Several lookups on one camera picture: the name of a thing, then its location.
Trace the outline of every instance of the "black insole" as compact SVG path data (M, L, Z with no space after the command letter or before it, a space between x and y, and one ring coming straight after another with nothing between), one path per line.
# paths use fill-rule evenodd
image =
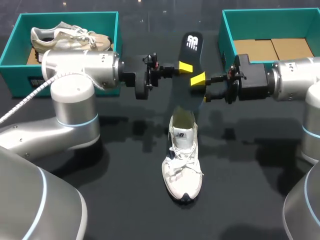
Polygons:
M203 73L200 61L203 36L199 32L187 32L181 41L178 61L192 65L192 73L184 73L172 78L175 104L186 110L195 111L203 102L206 86L190 86L190 79Z

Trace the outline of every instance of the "white shoelace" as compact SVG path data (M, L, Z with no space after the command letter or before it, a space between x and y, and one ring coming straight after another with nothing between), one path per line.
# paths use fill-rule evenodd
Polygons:
M171 176L175 175L177 171L180 171L183 168L189 168L194 170L197 174L204 175L200 170L196 169L195 166L195 143L193 143L191 149L178 148L174 144L172 144L172 150L175 154L174 158L170 160L167 158L167 162L170 168L169 174Z
M76 31L75 31L76 35L73 35L70 38L72 38L72 39L81 39L82 41L88 40L89 44L90 44L90 47L92 49L97 47L96 39L93 36L90 35L90 34L95 34L94 31L88 31L87 29L79 27L77 25L73 25L73 27L76 28Z

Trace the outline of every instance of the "black label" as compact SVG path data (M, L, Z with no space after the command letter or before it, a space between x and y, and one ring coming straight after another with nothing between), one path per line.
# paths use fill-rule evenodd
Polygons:
M32 88L36 89L45 83L42 76L28 76L29 83Z

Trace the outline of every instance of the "white cable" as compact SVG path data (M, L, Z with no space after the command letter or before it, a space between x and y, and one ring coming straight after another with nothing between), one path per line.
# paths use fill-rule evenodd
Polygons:
M34 90L32 93L30 93L27 97L25 97L21 102L19 102L17 105L15 105L10 111L8 111L3 117L0 118L0 124L2 124L5 120L7 120L8 118L10 118L15 112L17 112L20 108L23 107L23 105L25 105L27 102L29 102L32 98L34 98L34 96L36 96L39 92L41 92L43 89L45 89L47 86L49 86L50 84L52 84L55 80L62 78L64 76L68 76L68 75L73 75L73 74L78 74L78 75L82 75L82 76L86 76L87 78L90 79L90 81L92 82L92 84L100 90L104 91L104 88L99 86L92 77L90 77L88 74L84 73L84 72L63 72L63 73L57 73L56 75L54 75L53 77L51 77L50 79L48 79L47 81L45 81L41 86L37 87L36 90Z

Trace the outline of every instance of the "white sneaker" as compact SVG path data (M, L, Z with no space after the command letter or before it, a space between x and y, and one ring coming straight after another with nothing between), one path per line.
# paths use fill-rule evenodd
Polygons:
M51 29L33 27L31 43L38 61L42 62L42 56L48 50L106 51L111 46L111 38L62 21Z
M169 193L182 202L195 199L202 185L197 133L193 113L176 109L170 120L168 140L171 146L162 163L162 176Z

